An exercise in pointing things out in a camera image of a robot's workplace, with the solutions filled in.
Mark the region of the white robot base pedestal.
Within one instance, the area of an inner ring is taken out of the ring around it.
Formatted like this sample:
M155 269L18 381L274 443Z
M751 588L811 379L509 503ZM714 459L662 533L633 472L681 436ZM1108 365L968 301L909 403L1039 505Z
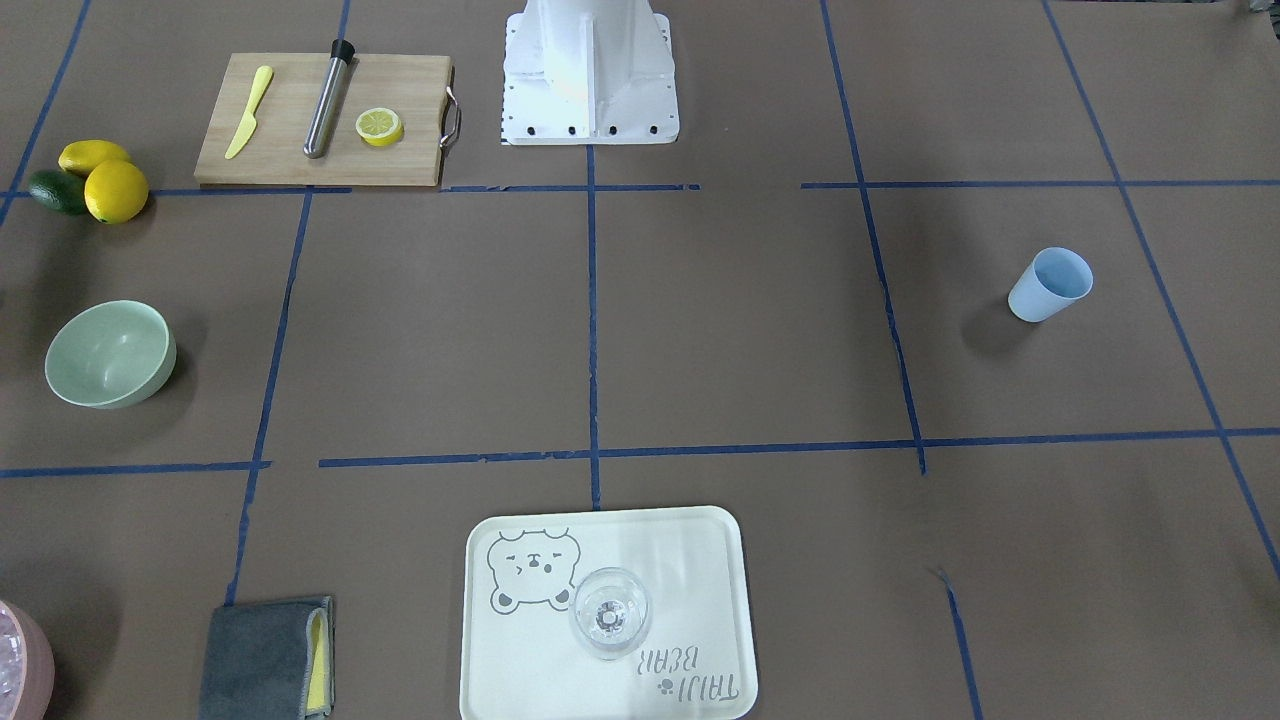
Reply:
M648 1L526 3L506 19L503 74L503 145L680 137L671 23Z

